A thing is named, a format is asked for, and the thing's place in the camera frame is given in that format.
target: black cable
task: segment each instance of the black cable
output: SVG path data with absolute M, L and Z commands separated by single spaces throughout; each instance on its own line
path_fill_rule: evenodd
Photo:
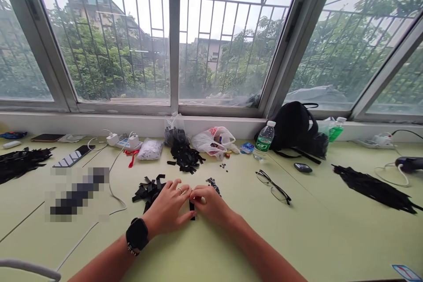
M 394 135 L 395 133 L 397 133 L 398 131 L 407 131 L 407 132 L 409 132 L 409 133 L 415 134 L 415 135 L 416 135 L 416 136 L 418 136 L 420 139 L 423 139 L 423 137 L 422 137 L 421 135 L 418 135 L 417 133 L 412 132 L 412 131 L 410 131 L 410 130 L 403 130 L 403 129 L 395 130 L 393 133 L 391 133 L 391 135 L 393 136 L 393 135 Z

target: black backpack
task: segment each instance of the black backpack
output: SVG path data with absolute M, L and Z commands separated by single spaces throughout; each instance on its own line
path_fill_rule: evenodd
M 292 101 L 281 107 L 276 116 L 270 120 L 275 121 L 275 137 L 273 138 L 272 144 L 270 145 L 271 150 L 285 158 L 296 158 L 305 156 L 313 162 L 320 164 L 318 159 L 309 156 L 307 152 L 313 152 L 312 148 L 314 140 L 318 135 L 319 126 L 314 116 L 308 111 L 305 106 L 314 106 L 316 108 L 318 104 L 305 103 L 302 104 L 299 101 Z M 254 140 L 257 141 L 260 131 L 254 136 Z M 299 153 L 299 156 L 289 156 L 285 153 L 279 152 L 282 149 L 292 149 Z

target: smartphone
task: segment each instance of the smartphone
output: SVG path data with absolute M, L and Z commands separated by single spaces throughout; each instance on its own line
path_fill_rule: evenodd
M 80 158 L 82 158 L 85 154 L 87 154 L 90 151 L 91 150 L 88 148 L 87 145 L 83 145 L 79 147 L 78 149 L 76 149 L 75 151 L 73 151 L 68 156 L 64 157 L 59 162 L 57 162 L 55 165 L 53 165 L 53 167 L 71 167 L 76 162 L 78 162 Z
M 32 142 L 56 142 L 64 134 L 40 134 L 39 136 L 33 137 L 31 139 Z

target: glasses frame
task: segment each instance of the glasses frame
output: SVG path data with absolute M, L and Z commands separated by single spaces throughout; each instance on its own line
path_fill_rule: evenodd
M 268 180 L 268 182 L 263 182 L 260 178 L 259 178 L 259 175 L 260 176 L 263 176 L 265 179 L 267 179 Z M 263 184 L 269 184 L 269 183 L 271 183 L 272 185 L 273 185 L 273 187 L 275 187 L 283 196 L 285 196 L 285 199 L 284 200 L 286 200 L 286 203 L 288 204 L 288 205 L 291 205 L 291 203 L 290 203 L 290 201 L 292 200 L 291 198 L 290 198 L 290 196 L 283 190 L 283 189 L 281 189 L 278 185 L 276 185 L 273 181 L 272 181 L 272 179 L 266 174 L 266 172 L 265 171 L 263 171 L 263 170 L 259 170 L 258 172 L 256 172 L 256 176 L 257 176 L 257 178 L 259 179 L 259 181 L 260 182 L 262 182 Z M 280 200 L 279 198 L 277 198 L 276 196 L 275 196 L 275 194 L 273 194 L 273 192 L 272 192 L 272 195 L 278 200 L 278 201 L 284 201 L 284 200 Z

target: hand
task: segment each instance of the hand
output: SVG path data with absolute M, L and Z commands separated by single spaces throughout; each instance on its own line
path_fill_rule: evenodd
M 229 208 L 213 186 L 199 185 L 192 191 L 189 200 L 212 222 L 226 227 L 236 213 Z
M 189 198 L 192 190 L 184 184 L 176 189 L 181 180 L 168 181 L 160 194 L 141 218 L 148 229 L 148 240 L 152 240 L 159 234 L 166 234 L 178 230 L 196 215 L 195 211 L 187 212 L 179 216 L 179 210 Z

